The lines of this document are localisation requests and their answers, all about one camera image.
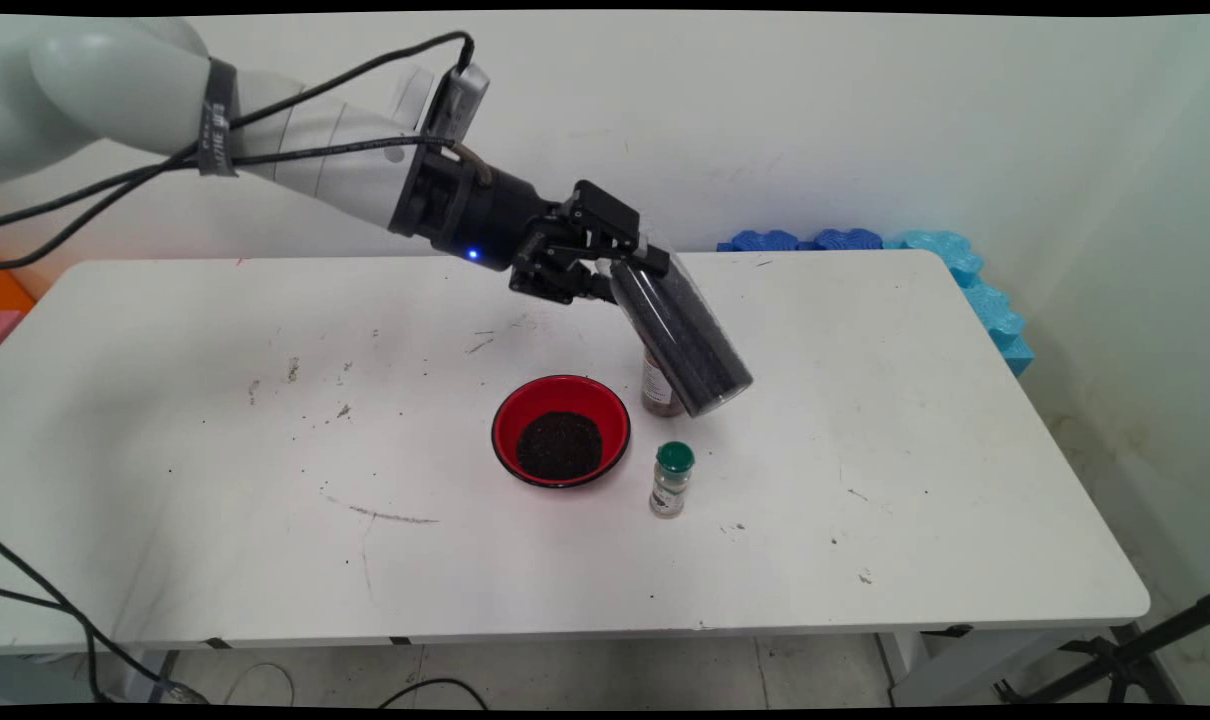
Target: black granules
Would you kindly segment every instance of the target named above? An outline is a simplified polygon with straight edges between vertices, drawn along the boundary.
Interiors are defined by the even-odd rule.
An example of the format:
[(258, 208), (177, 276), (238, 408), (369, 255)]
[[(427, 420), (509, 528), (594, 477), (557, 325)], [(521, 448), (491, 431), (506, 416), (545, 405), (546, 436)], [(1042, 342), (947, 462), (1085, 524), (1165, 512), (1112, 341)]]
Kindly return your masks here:
[(522, 432), (517, 462), (540, 479), (580, 478), (600, 468), (601, 432), (577, 413), (547, 413)]

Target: jar label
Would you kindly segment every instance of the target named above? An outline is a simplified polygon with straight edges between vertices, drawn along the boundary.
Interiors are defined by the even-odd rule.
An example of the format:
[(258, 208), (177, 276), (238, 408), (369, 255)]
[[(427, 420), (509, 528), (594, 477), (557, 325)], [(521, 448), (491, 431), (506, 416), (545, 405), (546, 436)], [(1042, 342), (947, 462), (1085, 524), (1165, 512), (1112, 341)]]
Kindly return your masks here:
[(684, 493), (669, 493), (655, 483), (653, 493), (650, 494), (650, 507), (659, 515), (675, 515), (684, 507)]
[(672, 384), (668, 382), (668, 378), (664, 378), (663, 370), (650, 364), (649, 357), (645, 359), (645, 374), (641, 378), (641, 388), (645, 392), (645, 397), (657, 402), (659, 405), (672, 402)]

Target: floor tile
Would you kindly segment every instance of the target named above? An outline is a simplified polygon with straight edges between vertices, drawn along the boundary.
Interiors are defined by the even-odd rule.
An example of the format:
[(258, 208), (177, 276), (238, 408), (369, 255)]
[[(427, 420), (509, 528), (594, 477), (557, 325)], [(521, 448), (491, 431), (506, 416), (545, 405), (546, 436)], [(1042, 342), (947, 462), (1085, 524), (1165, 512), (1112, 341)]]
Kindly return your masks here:
[(776, 637), (757, 643), (771, 710), (889, 705), (874, 635)]
[[(462, 679), (495, 710), (765, 707), (749, 637), (439, 644), (427, 646), (422, 675)], [(474, 701), (440, 685), (417, 691), (414, 707), (469, 708)]]
[(250, 667), (272, 662), (293, 680), (294, 705), (373, 708), (417, 679), (421, 656), (422, 649), (414, 646), (185, 651), (169, 675), (212, 703), (288, 705), (289, 684), (271, 667), (241, 678), (227, 698)]

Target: table leg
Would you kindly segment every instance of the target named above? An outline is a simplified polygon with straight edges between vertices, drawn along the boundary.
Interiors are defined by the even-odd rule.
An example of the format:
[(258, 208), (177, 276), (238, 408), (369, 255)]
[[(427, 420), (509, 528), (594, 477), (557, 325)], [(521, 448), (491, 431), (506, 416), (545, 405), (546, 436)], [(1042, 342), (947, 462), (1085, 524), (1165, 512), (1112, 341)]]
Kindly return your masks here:
[[(894, 672), (894, 705), (949, 705), (997, 682), (1061, 646), (1072, 630), (970, 630), (937, 657), (924, 652), (918, 633), (880, 635)], [(905, 675), (899, 676), (903, 669)]]

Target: black cable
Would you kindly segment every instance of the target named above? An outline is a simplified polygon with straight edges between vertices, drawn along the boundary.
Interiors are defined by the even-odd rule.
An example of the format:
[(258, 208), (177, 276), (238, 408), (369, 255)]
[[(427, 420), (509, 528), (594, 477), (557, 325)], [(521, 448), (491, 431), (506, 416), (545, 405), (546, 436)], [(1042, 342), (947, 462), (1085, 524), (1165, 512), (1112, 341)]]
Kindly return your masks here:
[(85, 661), (90, 664), (90, 695), (94, 696), (94, 702), (113, 702), (106, 693), (98, 687), (98, 651), (94, 647), (94, 635), (90, 634), (90, 627), (85, 626), (85, 647), (88, 650)]
[(30, 597), (30, 594), (7, 591), (5, 588), (0, 588), (0, 597), (7, 597), (10, 600), (28, 601), (31, 603), (31, 605), (48, 607), (48, 610), (57, 610), (58, 612), (67, 612), (67, 607), (58, 605), (57, 601), (41, 600), (39, 597)]
[(454, 678), (436, 678), (409, 685), (408, 689), (403, 689), (403, 691), (401, 691), (399, 693), (396, 693), (394, 696), (388, 697), (386, 701), (382, 701), (382, 704), (379, 705), (378, 709), (382, 710), (382, 708), (391, 705), (391, 703), (394, 703), (396, 701), (405, 697), (413, 691), (417, 691), (417, 689), (426, 687), (426, 685), (440, 685), (440, 684), (457, 685), (459, 687), (463, 689), (463, 691), (467, 691), (467, 695), (472, 696), (473, 701), (476, 701), (476, 703), (482, 707), (482, 710), (489, 710), (490, 705), (485, 705), (485, 701), (482, 699), (480, 693), (473, 691), (472, 685), (463, 682), (463, 680), (455, 680)]
[[(396, 145), (437, 145), (437, 146), (453, 146), (454, 142), (445, 137), (432, 137), (432, 136), (405, 136), (405, 137), (380, 137), (376, 140), (363, 140), (363, 142), (348, 142), (345, 145), (330, 145), (330, 146), (307, 146), (302, 150), (293, 150), (289, 152), (273, 152), (271, 155), (247, 155), (243, 159), (231, 159), (231, 165), (267, 165), (267, 163), (286, 163), (290, 160), (305, 160), (305, 159), (322, 159), (325, 155), (344, 155), (345, 152), (362, 152), (364, 150), (378, 150), (381, 146), (396, 146)], [(180, 163), (174, 165), (174, 167), (167, 168), (165, 172), (172, 172), (173, 169), (195, 169), (197, 167), (197, 161), (192, 159), (183, 160)], [(62, 197), (56, 197), (48, 202), (42, 202), (41, 205), (30, 206), (30, 208), (24, 208), (23, 211), (15, 211), (15, 213), (8, 213), (0, 217), (0, 227), (2, 225), (8, 225), (11, 223), (17, 223), (19, 220), (25, 220), (28, 218), (34, 218), (46, 213), (52, 213), (52, 211), (58, 211), (65, 208), (73, 202), (85, 200), (90, 196), (98, 195), (98, 192), (105, 191), (108, 188), (115, 188), (122, 182), (131, 182), (131, 179), (148, 172), (149, 169), (156, 168), (156, 165), (144, 165), (142, 168), (127, 169), (125, 173), (113, 175), (106, 179), (100, 179), (100, 182), (88, 184), (88, 186), (80, 188), (74, 192), (68, 192)]]
[(148, 169), (151, 169), (152, 167), (154, 165), (144, 165), (144, 167), (142, 168), (128, 169), (128, 172), (121, 173), (119, 175), (113, 175), (106, 179), (100, 179), (100, 182), (90, 184), (88, 186), (85, 188), (80, 188), (80, 190), (75, 192), (68, 192), (67, 195), (57, 197), (56, 200), (42, 202), (41, 205), (34, 205), (30, 206), (30, 208), (24, 208), (23, 211), (15, 211), (15, 213), (1, 215), (0, 227), (10, 223), (17, 223), (19, 220), (25, 220), (28, 218), (34, 218), (38, 215), (44, 215), (46, 213), (52, 213), (52, 211), (57, 211), (59, 208), (65, 208), (68, 205), (73, 205), (73, 202), (76, 202), (79, 200), (85, 200), (93, 195), (98, 195), (98, 192), (105, 191), (108, 188), (115, 188), (117, 184), (122, 182), (129, 182), (129, 179), (134, 179), (136, 177), (145, 173)]
[(151, 168), (145, 169), (145, 172), (138, 174), (138, 177), (134, 177), (133, 179), (129, 179), (129, 182), (122, 184), (122, 186), (116, 188), (116, 190), (113, 191), (111, 195), (108, 195), (106, 197), (103, 197), (103, 200), (94, 202), (92, 208), (81, 213), (80, 218), (76, 218), (71, 223), (67, 224), (67, 227), (63, 227), (62, 231), (59, 231), (56, 236), (53, 236), (53, 238), (44, 243), (41, 247), (38, 247), (35, 250), (28, 252), (28, 254), (21, 258), (16, 258), (15, 260), (0, 260), (0, 270), (12, 270), (16, 267), (23, 267), (25, 265), (30, 265), (36, 260), (42, 259), (47, 254), (51, 254), (51, 252), (57, 250), (58, 246), (67, 242), (67, 238), (71, 237), (76, 231), (79, 231), (80, 227), (85, 227), (85, 223), (93, 220), (94, 218), (98, 217), (99, 213), (102, 213), (106, 208), (110, 208), (113, 202), (116, 202), (117, 200), (121, 200), (121, 197), (129, 195), (129, 192), (134, 191), (134, 188), (138, 188), (144, 182), (149, 182), (149, 179), (152, 179), (154, 177), (163, 173), (166, 169), (175, 167), (175, 165), (188, 159), (188, 155), (192, 155), (195, 151), (197, 151), (197, 143), (192, 142), (183, 150), (179, 150), (174, 155), (171, 155), (169, 159), (163, 161), (161, 165), (152, 165)]
[[(414, 45), (411, 47), (405, 47), (402, 50), (393, 50), (391, 51), (391, 53), (380, 54), (375, 59), (368, 61), (367, 63), (357, 65), (356, 68), (350, 69), (344, 74), (340, 74), (339, 77), (330, 79), (330, 81), (322, 82), (316, 87), (305, 90), (304, 92), (299, 92), (298, 96), (286, 97), (284, 100), (273, 102), (273, 104), (266, 105), (266, 108), (254, 110), (248, 115), (240, 115), (238, 119), (231, 120), (229, 127), (231, 129), (244, 127), (248, 123), (257, 122), (257, 120), (261, 120), (267, 117), (269, 115), (280, 113), (281, 110), (293, 108), (294, 105), (298, 105), (299, 102), (311, 100), (312, 97), (321, 96), (323, 94), (323, 92), (329, 92), (330, 90), (334, 90), (335, 87), (339, 87), (345, 82), (352, 81), (353, 77), (362, 76), (362, 74), (368, 73), (371, 69), (391, 63), (391, 61), (410, 58), (410, 56), (422, 53), (425, 50), (436, 47), (437, 45), (444, 45), (445, 42), (451, 42), (454, 40), (463, 41), (463, 50), (460, 51), (459, 53), (459, 68), (467, 68), (467, 65), (471, 64), (472, 62), (472, 53), (476, 48), (476, 42), (472, 40), (472, 36), (469, 36), (468, 33), (446, 31), (445, 35), (439, 35), (425, 42), (419, 42), (419, 45)], [(152, 179), (154, 177), (166, 172), (167, 169), (175, 168), (179, 163), (183, 163), (183, 161), (186, 160), (189, 155), (194, 155), (195, 151), (197, 151), (197, 143), (192, 142), (189, 143), (189, 145), (185, 146), (183, 150), (179, 150), (174, 155), (171, 155), (169, 159), (163, 161), (161, 165), (151, 165), (151, 167), (148, 168), (132, 169), (131, 173), (125, 173), (129, 175), (129, 179), (123, 184), (121, 184), (120, 188), (116, 188), (116, 191), (113, 191), (111, 195), (108, 195), (105, 198), (96, 202), (96, 205), (91, 206), (87, 211), (83, 212), (83, 214), (73, 220), (69, 225), (67, 225), (67, 227), (62, 229), (62, 231), (56, 236), (53, 236), (53, 238), (51, 238), (48, 242), (44, 243), (41, 247), (38, 247), (38, 249), (29, 252), (29, 254), (25, 254), (21, 258), (16, 258), (12, 260), (0, 260), (0, 270), (12, 270), (16, 267), (23, 267), (25, 265), (35, 263), (36, 260), (41, 260), (47, 254), (51, 254), (51, 252), (57, 250), (58, 246), (67, 242), (67, 238), (71, 237), (76, 231), (79, 231), (80, 227), (83, 227), (83, 225), (87, 224), (90, 220), (97, 218), (99, 213), (102, 213), (106, 208), (110, 208), (113, 202), (121, 200), (121, 197), (128, 195), (128, 192), (133, 192), (134, 188), (138, 188), (144, 182), (149, 182), (149, 179)], [(115, 178), (106, 178), (106, 182), (110, 182), (111, 179)], [(96, 184), (98, 184), (98, 186), (102, 186), (102, 184), (106, 182), (98, 182)]]
[[(83, 612), (81, 612), (75, 605), (73, 605), (70, 600), (67, 600), (65, 594), (58, 592), (58, 588), (53, 587), (53, 583), (46, 580), (46, 577), (39, 574), (38, 570), (31, 568), (31, 565), (28, 565), (28, 561), (16, 555), (15, 552), (11, 551), (10, 547), (6, 547), (5, 543), (2, 543), (1, 541), (0, 541), (0, 553), (1, 557), (5, 557), (6, 560), (12, 561), (12, 564), (15, 564), (15, 568), (23, 570), (23, 574), (27, 577), (31, 578), (33, 582), (40, 584), (41, 588), (48, 593), (48, 597), (54, 598), (58, 605), (57, 610), (64, 611), (67, 612), (67, 615), (71, 615), (85, 628), (85, 637), (87, 637), (91, 641), (93, 641), (93, 638), (98, 638), (98, 641), (103, 643), (103, 647), (106, 647), (106, 650), (110, 650), (113, 655), (120, 657), (121, 661), (125, 662), (125, 664), (133, 667), (134, 670), (138, 670), (139, 675), (143, 675), (148, 680), (152, 680), (152, 682), (161, 685), (161, 687), (165, 689), (165, 691), (169, 693), (169, 696), (183, 699), (184, 702), (197, 702), (202, 703), (202, 705), (207, 705), (209, 701), (207, 701), (202, 696), (202, 693), (195, 692), (192, 689), (186, 687), (186, 685), (184, 685), (183, 682), (174, 682), (174, 680), (167, 680), (161, 675), (152, 673), (152, 670), (149, 670), (148, 667), (144, 666), (142, 662), (134, 659), (134, 657), (129, 656), (128, 652), (121, 650), (121, 647), (117, 646), (116, 643), (111, 641), (111, 638), (108, 638), (105, 634), (102, 633), (102, 630), (97, 628), (97, 626), (90, 623), (90, 618), (87, 618), (87, 616), (85, 616)], [(8, 597), (11, 598), (11, 600), (31, 601), (33, 605), (39, 605), (42, 607), (48, 606), (48, 601), (44, 601), (41, 600), (41, 598), (25, 597), (25, 594), (6, 591), (2, 588), (0, 588), (0, 597)], [(93, 657), (93, 643), (87, 643), (87, 644), (90, 646), (90, 656)]]
[[(10, 600), (16, 600), (16, 601), (30, 603), (30, 605), (47, 607), (48, 610), (58, 610), (62, 612), (67, 612), (67, 615), (71, 615), (75, 620), (79, 621), (81, 629), (85, 629), (85, 647), (88, 651), (87, 661), (90, 669), (88, 670), (90, 692), (93, 695), (94, 702), (113, 702), (111, 698), (106, 697), (106, 695), (102, 692), (102, 689), (98, 687), (98, 661), (97, 661), (98, 652), (94, 647), (94, 638), (98, 638), (98, 641), (103, 643), (103, 647), (106, 647), (106, 650), (110, 650), (113, 655), (116, 655), (117, 657), (123, 659), (126, 664), (133, 667), (134, 670), (138, 670), (138, 673), (144, 678), (146, 678), (148, 680), (152, 680), (152, 682), (161, 685), (161, 687), (166, 689), (166, 692), (169, 692), (171, 696), (174, 696), (184, 702), (197, 702), (202, 703), (202, 705), (208, 705), (208, 701), (202, 696), (202, 693), (194, 691), (194, 689), (190, 689), (188, 685), (183, 682), (175, 682), (175, 680), (169, 680), (162, 678), (161, 675), (157, 675), (156, 673), (152, 673), (146, 668), (146, 666), (139, 664), (137, 659), (133, 659), (133, 657), (131, 657), (128, 652), (121, 650), (121, 647), (117, 646), (116, 643), (110, 641), (110, 639), (108, 639), (106, 635), (103, 635), (103, 633), (99, 632), (93, 623), (90, 623), (88, 618), (85, 618), (83, 612), (76, 609), (76, 606), (73, 605), (70, 600), (67, 600), (65, 594), (58, 592), (58, 588), (53, 587), (53, 583), (46, 580), (44, 575), (39, 574), (38, 570), (28, 565), (28, 561), (16, 555), (15, 552), (11, 551), (10, 547), (6, 547), (5, 543), (2, 543), (1, 541), (0, 541), (0, 553), (2, 557), (5, 557), (6, 560), (12, 561), (12, 564), (15, 564), (15, 568), (23, 570), (23, 574), (27, 577), (31, 578), (33, 582), (40, 584), (42, 589), (46, 591), (48, 595), (53, 597), (57, 601), (42, 600), (42, 598), (39, 597), (30, 597), (30, 594), (7, 591), (5, 588), (0, 588), (0, 597), (6, 597), (10, 598)], [(459, 687), (463, 689), (463, 691), (467, 691), (469, 696), (472, 696), (473, 701), (476, 701), (476, 703), (482, 707), (482, 710), (489, 710), (490, 708), (490, 705), (485, 705), (485, 701), (482, 698), (482, 695), (477, 693), (471, 687), (471, 685), (463, 682), (463, 680), (455, 680), (454, 678), (436, 678), (431, 680), (424, 680), (422, 682), (415, 682), (413, 685), (409, 685), (408, 689), (402, 689), (401, 692), (396, 693), (394, 696), (391, 696), (385, 702), (382, 702), (382, 704), (379, 705), (378, 709), (384, 710), (384, 708), (401, 699), (401, 697), (404, 697), (413, 691), (417, 691), (417, 689), (427, 687), (427, 685), (437, 685), (437, 684), (457, 685)], [(290, 680), (290, 691), (293, 691), (293, 680)]]

